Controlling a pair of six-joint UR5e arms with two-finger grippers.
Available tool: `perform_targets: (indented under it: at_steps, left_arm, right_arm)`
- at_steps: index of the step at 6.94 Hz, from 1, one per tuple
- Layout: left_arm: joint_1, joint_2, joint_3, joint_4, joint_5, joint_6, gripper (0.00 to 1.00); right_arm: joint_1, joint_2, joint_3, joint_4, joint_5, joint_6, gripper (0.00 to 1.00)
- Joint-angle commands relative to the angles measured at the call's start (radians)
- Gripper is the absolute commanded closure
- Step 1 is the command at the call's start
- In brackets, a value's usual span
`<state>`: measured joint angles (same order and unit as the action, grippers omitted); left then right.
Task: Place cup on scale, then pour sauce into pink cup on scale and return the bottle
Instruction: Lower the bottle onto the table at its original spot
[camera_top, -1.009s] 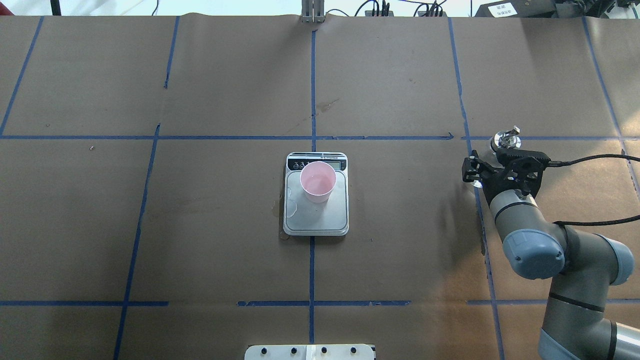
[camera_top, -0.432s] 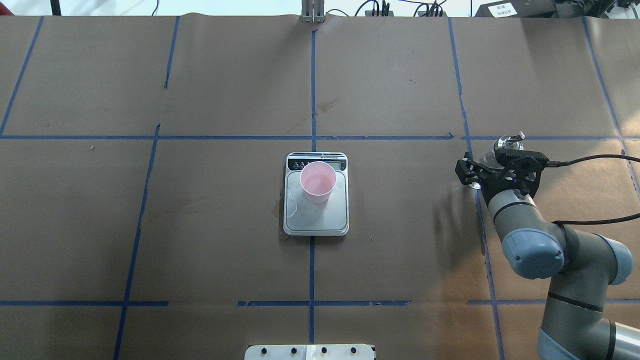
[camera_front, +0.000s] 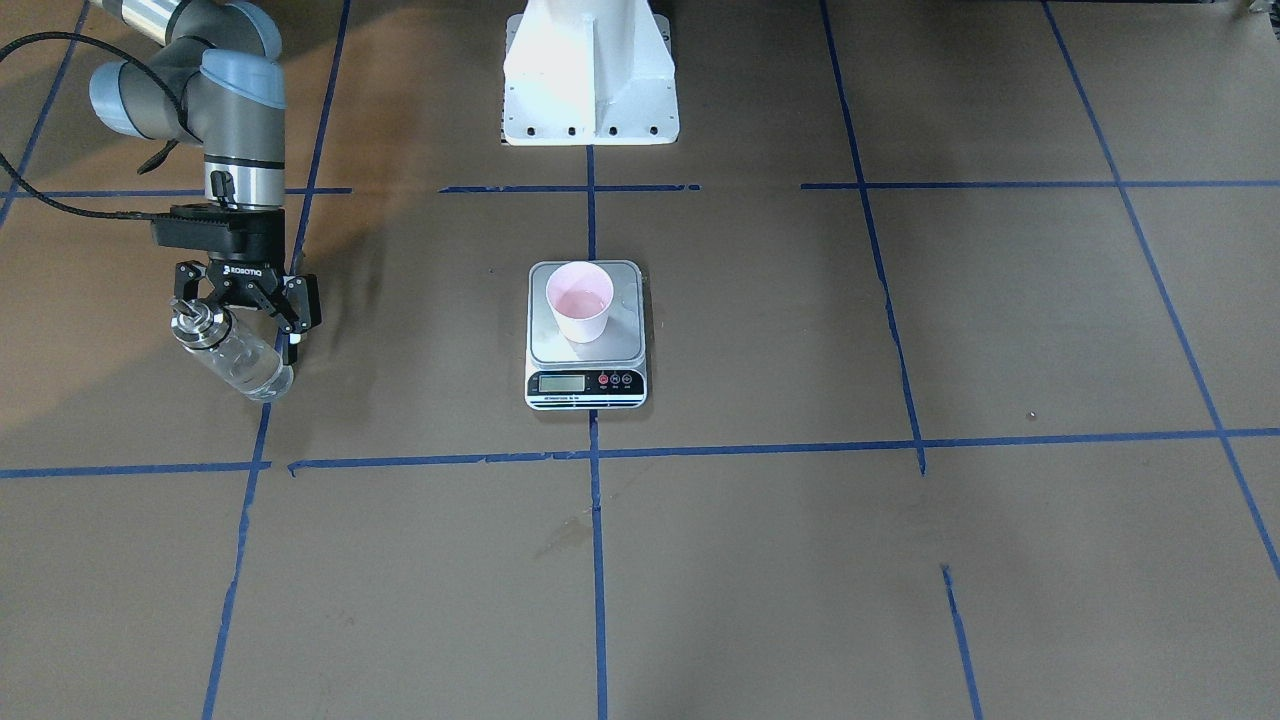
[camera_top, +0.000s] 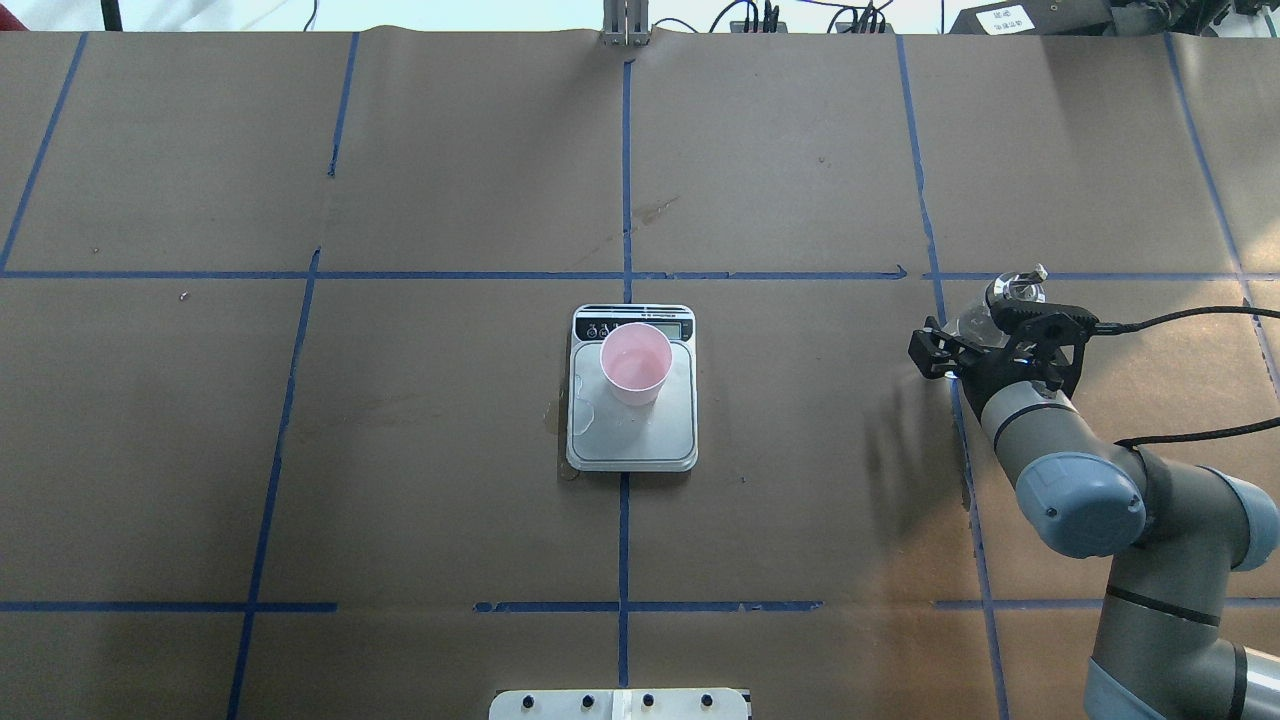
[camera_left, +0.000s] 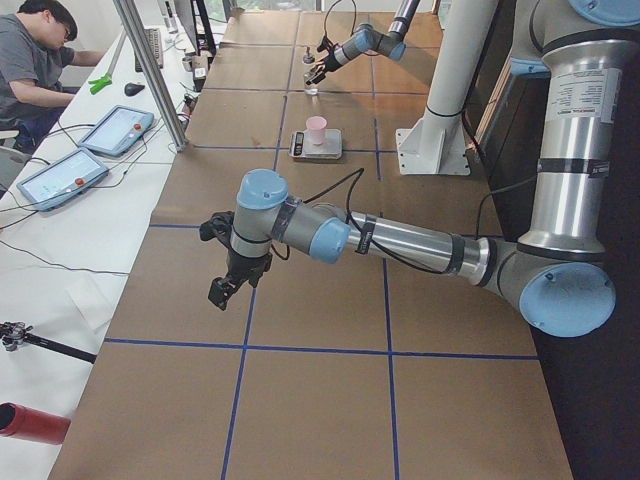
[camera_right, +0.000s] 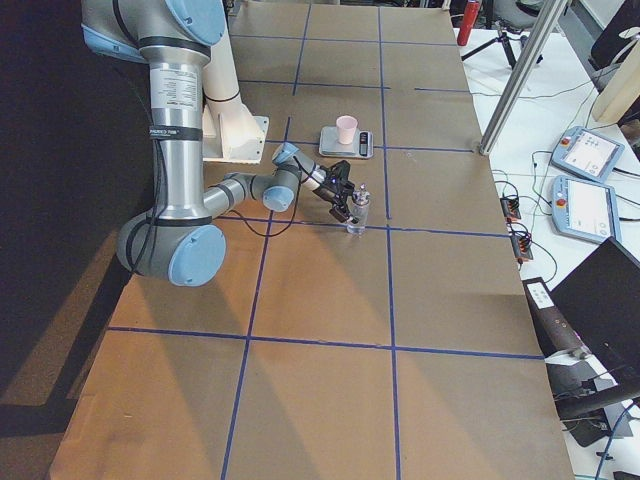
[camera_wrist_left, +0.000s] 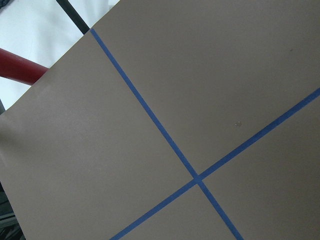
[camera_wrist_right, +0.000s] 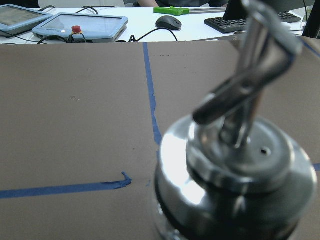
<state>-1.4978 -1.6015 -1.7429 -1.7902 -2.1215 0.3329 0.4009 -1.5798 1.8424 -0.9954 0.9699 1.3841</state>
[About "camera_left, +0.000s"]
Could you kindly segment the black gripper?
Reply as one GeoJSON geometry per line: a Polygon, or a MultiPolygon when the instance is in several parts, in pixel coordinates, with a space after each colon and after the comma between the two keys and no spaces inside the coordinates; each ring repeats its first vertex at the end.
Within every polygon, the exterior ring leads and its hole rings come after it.
{"type": "Polygon", "coordinates": [[[327,55],[317,61],[314,67],[304,74],[304,84],[306,86],[317,86],[326,78],[325,70],[338,70],[348,62],[341,45],[332,46],[327,55]]]}
{"type": "Polygon", "coordinates": [[[253,288],[258,286],[261,277],[270,270],[272,258],[271,253],[246,257],[231,249],[227,255],[227,274],[212,280],[208,300],[219,310],[225,311],[230,298],[245,282],[253,288]]]}

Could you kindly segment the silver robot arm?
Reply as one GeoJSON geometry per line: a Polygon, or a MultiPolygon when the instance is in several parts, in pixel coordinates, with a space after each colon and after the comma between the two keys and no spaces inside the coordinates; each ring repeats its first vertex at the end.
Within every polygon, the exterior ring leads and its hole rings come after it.
{"type": "Polygon", "coordinates": [[[432,275],[459,275],[507,301],[538,330],[579,337],[618,310],[620,290],[597,239],[623,70],[639,51],[635,1],[520,1],[511,70],[550,79],[528,231],[514,242],[395,222],[290,194],[269,169],[246,173],[235,209],[200,237],[227,249],[227,273],[208,298],[219,308],[257,285],[282,243],[327,264],[346,247],[432,275]]]}
{"type": "Polygon", "coordinates": [[[404,55],[406,44],[404,38],[409,31],[411,22],[417,11],[419,0],[402,1],[395,13],[393,21],[386,33],[376,30],[370,23],[355,26],[352,22],[350,38],[343,44],[333,42],[328,37],[327,20],[335,1],[325,14],[323,36],[317,47],[317,52],[327,52],[327,55],[313,64],[304,74],[304,85],[315,87],[326,78],[327,73],[335,72],[362,54],[382,55],[394,61],[399,61],[404,55]]]}

